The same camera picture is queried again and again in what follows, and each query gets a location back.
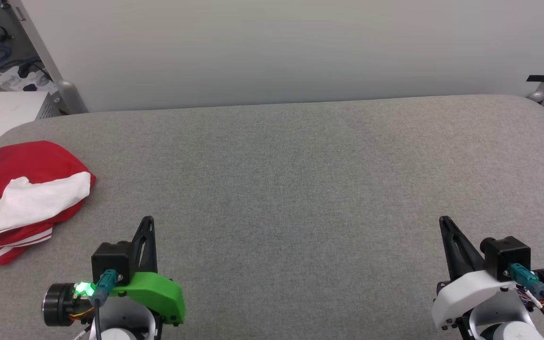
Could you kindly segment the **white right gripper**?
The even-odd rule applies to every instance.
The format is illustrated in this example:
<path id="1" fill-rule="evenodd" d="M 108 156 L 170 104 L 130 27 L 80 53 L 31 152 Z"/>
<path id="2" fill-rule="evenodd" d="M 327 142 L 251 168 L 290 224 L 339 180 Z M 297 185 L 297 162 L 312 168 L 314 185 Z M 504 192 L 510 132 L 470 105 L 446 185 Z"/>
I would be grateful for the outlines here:
<path id="1" fill-rule="evenodd" d="M 535 310 L 544 316 L 544 268 L 510 267 L 500 282 L 449 216 L 439 219 L 450 280 L 438 285 L 432 306 L 437 329 L 446 331 L 536 331 Z"/>

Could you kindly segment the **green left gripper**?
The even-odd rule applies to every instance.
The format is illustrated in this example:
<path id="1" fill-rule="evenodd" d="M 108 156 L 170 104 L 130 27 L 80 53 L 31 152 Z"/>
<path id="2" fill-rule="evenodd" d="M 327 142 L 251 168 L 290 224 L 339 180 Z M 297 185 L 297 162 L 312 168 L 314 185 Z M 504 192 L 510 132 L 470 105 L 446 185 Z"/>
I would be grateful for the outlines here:
<path id="1" fill-rule="evenodd" d="M 96 282 L 56 283 L 47 290 L 42 302 L 44 323 L 49 327 L 69 327 L 74 322 L 92 323 L 95 316 L 93 299 L 97 292 L 107 293 L 100 303 L 100 316 L 112 307 L 113 298 L 129 298 L 147 308 L 162 323 L 179 326 L 184 323 L 186 306 L 180 285 L 158 273 L 157 239 L 153 217 L 142 218 L 132 239 L 136 273 L 127 286 L 112 279 L 111 272 Z"/>

